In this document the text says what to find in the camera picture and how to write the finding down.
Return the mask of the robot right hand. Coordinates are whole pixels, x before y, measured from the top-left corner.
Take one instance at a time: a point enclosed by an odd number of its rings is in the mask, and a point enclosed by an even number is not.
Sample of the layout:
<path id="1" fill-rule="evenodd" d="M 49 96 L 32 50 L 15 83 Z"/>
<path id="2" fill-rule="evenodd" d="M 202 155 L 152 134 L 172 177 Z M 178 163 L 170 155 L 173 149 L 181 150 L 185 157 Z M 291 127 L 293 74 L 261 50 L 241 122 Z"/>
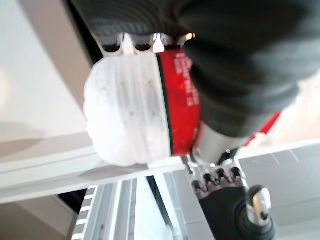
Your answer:
<path id="1" fill-rule="evenodd" d="M 216 240 L 275 240 L 270 191 L 249 186 L 240 163 L 221 165 L 189 162 L 189 180 Z"/>

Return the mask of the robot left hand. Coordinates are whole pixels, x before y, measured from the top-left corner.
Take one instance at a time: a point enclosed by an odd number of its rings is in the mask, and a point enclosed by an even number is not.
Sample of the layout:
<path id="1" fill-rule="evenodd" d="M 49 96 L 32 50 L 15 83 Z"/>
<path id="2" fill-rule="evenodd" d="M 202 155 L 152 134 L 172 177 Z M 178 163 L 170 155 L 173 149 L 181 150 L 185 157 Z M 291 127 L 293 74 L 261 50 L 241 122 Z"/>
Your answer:
<path id="1" fill-rule="evenodd" d="M 298 95 L 320 68 L 317 0 L 75 0 L 100 44 L 120 34 L 161 33 L 183 45 L 201 102 L 192 154 L 219 165 Z"/>

